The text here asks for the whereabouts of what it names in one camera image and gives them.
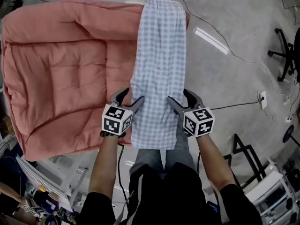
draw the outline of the plaid towel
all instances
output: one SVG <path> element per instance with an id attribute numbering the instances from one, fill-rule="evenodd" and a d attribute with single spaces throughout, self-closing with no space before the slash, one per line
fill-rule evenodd
<path id="1" fill-rule="evenodd" d="M 182 101 L 186 64 L 186 14 L 179 2 L 146 0 L 138 31 L 133 101 L 145 96 L 132 125 L 132 146 L 173 150 L 178 117 L 167 104 Z"/>

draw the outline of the gray pants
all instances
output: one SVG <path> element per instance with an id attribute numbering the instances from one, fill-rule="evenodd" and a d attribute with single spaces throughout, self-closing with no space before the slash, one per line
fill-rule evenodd
<path id="1" fill-rule="evenodd" d="M 154 169 L 158 174 L 167 174 L 175 163 L 182 163 L 195 171 L 197 171 L 193 158 L 189 153 L 188 139 L 182 131 L 182 124 L 177 126 L 177 142 L 174 150 L 167 150 L 165 154 L 165 169 L 161 162 L 160 150 L 154 149 L 139 149 L 135 164 L 130 169 L 130 176 L 147 164 Z"/>

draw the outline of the office chair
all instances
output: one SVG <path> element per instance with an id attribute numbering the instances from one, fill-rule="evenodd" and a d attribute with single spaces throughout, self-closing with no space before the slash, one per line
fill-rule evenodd
<path id="1" fill-rule="evenodd" d="M 282 37 L 283 44 L 285 46 L 285 54 L 279 53 L 279 52 L 273 52 L 273 51 L 268 51 L 268 55 L 272 57 L 274 54 L 277 56 L 284 57 L 286 59 L 285 62 L 285 68 L 282 74 L 282 77 L 278 77 L 279 82 L 283 82 L 285 75 L 287 73 L 287 70 L 290 68 L 291 70 L 288 71 L 289 75 L 292 75 L 295 70 L 297 70 L 297 82 L 300 82 L 300 28 L 298 29 L 294 41 L 294 45 L 287 43 L 285 36 L 282 32 L 281 29 L 275 28 L 276 33 L 280 33 Z"/>

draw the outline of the forearm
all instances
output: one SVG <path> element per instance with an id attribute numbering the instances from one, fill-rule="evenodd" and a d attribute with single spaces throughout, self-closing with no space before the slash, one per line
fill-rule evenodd
<path id="1" fill-rule="evenodd" d="M 116 180 L 117 148 L 118 136 L 104 138 L 92 171 L 89 193 L 102 193 L 112 199 Z"/>
<path id="2" fill-rule="evenodd" d="M 7 186 L 6 184 L 0 182 L 0 192 L 5 194 L 6 196 L 9 196 L 19 203 L 21 203 L 21 197 L 20 194 L 18 194 L 16 191 L 14 191 L 11 187 Z"/>
<path id="3" fill-rule="evenodd" d="M 208 179 L 219 191 L 228 184 L 235 184 L 230 167 L 210 136 L 200 136 L 196 140 Z"/>

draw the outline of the gray floor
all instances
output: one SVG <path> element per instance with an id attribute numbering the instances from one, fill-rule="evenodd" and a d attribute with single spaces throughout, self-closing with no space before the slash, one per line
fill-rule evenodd
<path id="1" fill-rule="evenodd" d="M 109 1 L 144 2 L 144 0 Z M 261 65 L 248 63 L 236 58 L 230 52 L 227 55 L 221 53 L 197 36 L 194 29 L 199 27 L 225 44 L 222 37 L 210 25 L 191 16 L 187 30 L 186 88 L 199 94 L 204 104 L 211 108 L 255 102 L 258 89 L 267 92 L 268 105 L 265 109 L 267 116 L 260 110 L 258 104 L 215 111 L 216 123 L 211 137 L 224 155 L 231 152 L 233 134 L 237 133 L 245 145 L 251 144 L 254 147 L 262 163 L 269 156 L 277 157 L 285 147 L 282 137 L 290 125 L 285 119 L 289 116 L 291 103 L 297 97 L 299 88 L 293 84 L 295 75 L 287 76 L 285 82 L 277 82 L 277 76 L 280 69 L 282 71 L 285 60 L 275 56 L 270 58 L 267 51 L 281 52 L 283 49 L 281 40 L 274 32 L 275 28 L 282 28 L 288 42 L 293 43 L 299 26 L 294 25 L 292 12 L 283 9 L 281 0 L 186 0 L 186 2 L 191 12 L 212 23 L 224 35 L 237 56 L 261 63 Z M 40 1 L 24 1 L 25 5 L 33 3 Z M 285 97 L 280 93 L 293 96 L 291 102 L 284 105 Z M 297 104 L 297 102 L 294 104 L 292 112 L 295 112 Z M 291 143 L 289 146 L 293 150 L 294 145 Z M 195 162 L 198 151 L 195 139 L 190 139 L 190 152 Z M 134 161 L 136 153 L 137 150 L 125 148 L 121 165 L 124 187 L 128 187 L 129 182 L 130 166 L 126 165 L 126 161 Z M 234 157 L 232 169 L 241 181 L 252 175 L 243 155 Z M 202 166 L 200 176 L 203 187 L 209 187 Z"/>

